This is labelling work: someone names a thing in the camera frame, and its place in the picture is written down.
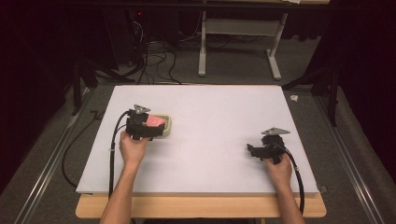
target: gray carpet floor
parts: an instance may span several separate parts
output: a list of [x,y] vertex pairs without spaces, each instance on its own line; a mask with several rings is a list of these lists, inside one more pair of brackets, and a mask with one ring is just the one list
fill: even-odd
[[[209,40],[209,44],[214,48],[207,51],[206,77],[197,76],[199,57],[197,46],[187,46],[186,43],[178,47],[163,48],[161,44],[158,44],[150,49],[172,50],[177,54],[176,66],[172,74],[182,83],[283,85],[304,73],[318,43],[318,40],[305,42],[297,39],[282,40],[276,59],[283,78],[281,81],[274,81],[271,78],[269,63],[263,54],[265,48],[270,48],[271,41],[259,38],[250,42],[245,38],[237,38],[239,38],[237,41],[232,41],[224,48],[215,48],[221,46],[222,43]],[[153,81],[156,84],[169,82],[160,77],[167,77],[168,70],[173,63],[173,54],[168,53],[166,56],[164,63],[159,64],[158,67],[156,60],[160,58],[157,56],[150,58],[147,74],[143,75],[142,84],[152,84]],[[95,90],[91,90],[92,98],[81,112],[66,146],[69,146],[72,143],[71,140],[92,121],[92,111],[106,110],[111,92],[118,84],[120,83],[100,78],[100,84]],[[299,95],[299,101],[291,101],[291,94]],[[316,180],[325,189],[322,197],[327,208],[327,215],[322,218],[309,218],[306,222],[374,223],[366,215],[359,194],[356,193],[347,167],[343,163],[343,157],[340,155],[339,146],[332,135],[332,129],[329,128],[326,117],[319,109],[318,98],[311,96],[307,86],[285,91],[285,97]],[[66,98],[66,104],[47,123],[46,129],[1,195],[0,223],[12,223],[16,220],[53,149],[56,148],[73,111],[71,91],[67,93]],[[338,101],[337,130],[342,135],[364,183],[374,197],[383,223],[396,223],[396,208],[393,202],[396,198],[396,187],[362,133],[342,90],[339,91]],[[69,148],[64,165],[67,175],[75,183],[81,177],[99,126],[100,120],[95,121]],[[79,195],[74,192],[74,188],[65,181],[61,164],[58,163],[55,173],[50,177],[50,182],[30,217],[30,223],[97,223],[97,219],[76,217],[78,198]],[[268,218],[267,223],[280,223],[280,220]]]

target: human hand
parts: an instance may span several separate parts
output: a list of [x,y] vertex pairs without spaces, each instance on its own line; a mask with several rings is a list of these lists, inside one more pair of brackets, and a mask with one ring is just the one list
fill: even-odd
[[270,177],[276,187],[276,190],[284,188],[290,188],[291,178],[291,162],[288,154],[284,153],[281,157],[281,161],[278,164],[273,164],[271,159],[264,159],[267,165]]
[[146,154],[146,145],[149,138],[134,140],[127,132],[122,131],[120,134],[120,152],[126,165],[139,165]]

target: silver triangular bracket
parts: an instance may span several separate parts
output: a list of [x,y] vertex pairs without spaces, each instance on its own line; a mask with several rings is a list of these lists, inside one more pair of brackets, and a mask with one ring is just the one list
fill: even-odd
[[134,111],[135,111],[136,114],[143,114],[143,113],[149,112],[150,109],[149,108],[145,108],[145,107],[143,107],[141,105],[134,105]]
[[267,134],[267,135],[277,135],[277,134],[284,134],[284,133],[290,133],[290,132],[287,130],[278,129],[278,128],[272,128],[272,129],[268,129],[267,131],[262,132],[262,134]]

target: white board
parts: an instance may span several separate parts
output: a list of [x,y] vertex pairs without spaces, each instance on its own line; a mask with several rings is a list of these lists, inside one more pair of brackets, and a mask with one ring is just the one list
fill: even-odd
[[[247,144],[261,147],[261,132],[277,127],[304,181],[306,193],[318,192],[283,91],[278,86],[118,86],[114,89],[92,146],[79,193],[108,192],[109,149],[120,115],[134,104],[172,119],[167,138],[148,143],[134,192],[274,193],[260,159]],[[116,145],[115,185],[122,158]],[[295,175],[291,188],[298,192]]]

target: forearm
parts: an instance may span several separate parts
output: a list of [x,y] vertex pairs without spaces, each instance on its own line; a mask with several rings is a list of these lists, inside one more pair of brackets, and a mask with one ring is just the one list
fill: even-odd
[[125,165],[100,223],[130,223],[131,200],[138,165]]
[[289,186],[277,188],[279,212],[283,224],[305,223],[297,203],[294,200],[293,192]]

